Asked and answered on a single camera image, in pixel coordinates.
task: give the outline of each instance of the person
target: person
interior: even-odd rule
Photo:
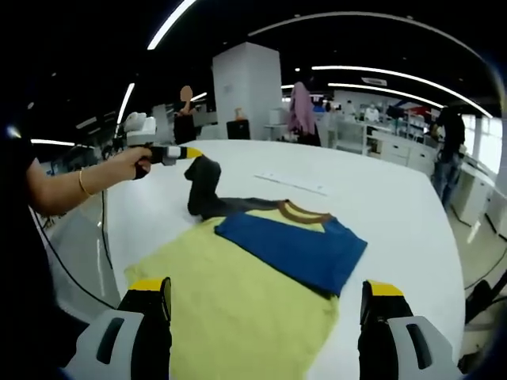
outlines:
[[[0,132],[5,363],[18,373],[14,378],[65,378],[59,367],[75,353],[86,324],[57,305],[48,256],[29,206],[42,215],[61,215],[91,195],[132,180],[136,163],[150,172],[151,151],[131,148],[78,172],[47,177],[25,133],[5,124]]]
[[[186,85],[181,89],[181,101],[174,106],[174,142],[181,145],[197,139],[197,131],[193,124],[193,114],[196,112],[191,101],[192,89]]]
[[[356,121],[356,108],[351,100],[348,100],[347,104],[343,107],[343,114],[345,121]]]
[[[375,103],[371,103],[364,111],[364,121],[379,122],[379,110],[375,106]]]
[[[292,89],[288,130],[298,135],[299,144],[321,146],[310,93],[302,82],[294,84]]]
[[[333,105],[331,104],[331,101],[326,102],[326,112],[334,112]]]
[[[325,112],[324,99],[321,97],[314,103],[314,112]]]
[[[440,142],[433,173],[433,187],[444,209],[447,210],[458,183],[466,151],[463,145],[465,142],[463,119],[452,109],[444,108],[432,127],[431,135]]]

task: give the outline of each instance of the person's hand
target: person's hand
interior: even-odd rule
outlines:
[[[120,181],[133,180],[135,177],[135,164],[139,164],[147,173],[151,169],[151,150],[137,146],[128,148],[108,160],[112,166],[114,175],[118,176]]]

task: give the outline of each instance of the chair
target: chair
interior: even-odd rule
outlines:
[[[250,123],[248,120],[227,122],[227,138],[229,140],[250,140]]]

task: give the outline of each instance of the white table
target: white table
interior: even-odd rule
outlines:
[[[453,347],[457,363],[464,325],[461,264],[447,217],[428,177],[346,152],[282,142],[212,140],[187,144],[222,166],[220,196],[288,198],[330,212],[368,242],[342,290],[339,321],[308,372],[311,379],[359,378],[362,283],[376,279],[403,291],[415,315],[428,318]],[[154,165],[142,180],[108,194],[109,247],[120,295],[124,269],[173,240],[197,219],[187,212],[191,161]],[[328,196],[254,177],[268,170],[324,184]]]

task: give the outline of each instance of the white pillar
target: white pillar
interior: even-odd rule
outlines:
[[[251,139],[265,139],[269,110],[282,102],[278,51],[250,43],[235,46],[213,58],[213,83],[219,137],[227,138],[227,122],[241,108]]]
[[[481,149],[481,137],[482,137],[482,117],[475,117],[475,134],[474,134],[474,149],[472,157],[478,160],[479,151]]]
[[[501,122],[503,127],[503,133],[501,136],[501,159],[496,185],[500,192],[507,196],[507,112],[502,113]]]
[[[166,113],[166,105],[155,105],[151,114],[157,122],[157,141],[169,143],[174,141],[173,125],[169,124]]]

